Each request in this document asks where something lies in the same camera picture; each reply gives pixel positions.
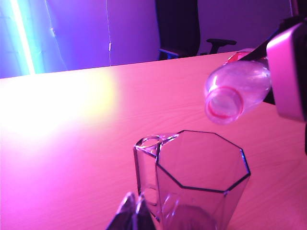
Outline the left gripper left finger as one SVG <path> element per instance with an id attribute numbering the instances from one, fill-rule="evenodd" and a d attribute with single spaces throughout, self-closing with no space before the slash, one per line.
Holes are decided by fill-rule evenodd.
<path id="1" fill-rule="evenodd" d="M 155 224 L 143 195 L 136 199 L 126 193 L 106 230 L 155 230 Z"/>

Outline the finger of the right gripper with light pad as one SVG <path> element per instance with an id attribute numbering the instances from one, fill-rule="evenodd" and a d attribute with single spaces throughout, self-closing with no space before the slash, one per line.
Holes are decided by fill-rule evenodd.
<path id="1" fill-rule="evenodd" d="M 275 105 L 280 116 L 307 121 L 307 24 L 298 23 L 266 47 Z"/>

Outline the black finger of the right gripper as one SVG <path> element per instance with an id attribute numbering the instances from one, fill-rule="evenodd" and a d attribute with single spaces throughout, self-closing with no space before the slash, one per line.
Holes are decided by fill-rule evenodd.
<path id="1" fill-rule="evenodd" d="M 255 61 L 255 60 L 259 60 L 261 58 L 265 58 L 267 56 L 267 51 L 266 51 L 267 44 L 268 44 L 268 41 L 263 42 L 256 49 L 254 49 L 252 52 L 250 52 L 246 56 L 242 57 L 240 59 L 240 61 Z"/>

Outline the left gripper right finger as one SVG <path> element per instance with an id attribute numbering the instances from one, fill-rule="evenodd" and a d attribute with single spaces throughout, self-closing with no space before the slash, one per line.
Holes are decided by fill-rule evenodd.
<path id="1" fill-rule="evenodd" d="M 186 204 L 175 204 L 167 212 L 168 230 L 215 230 L 215 219 L 204 209 Z"/>

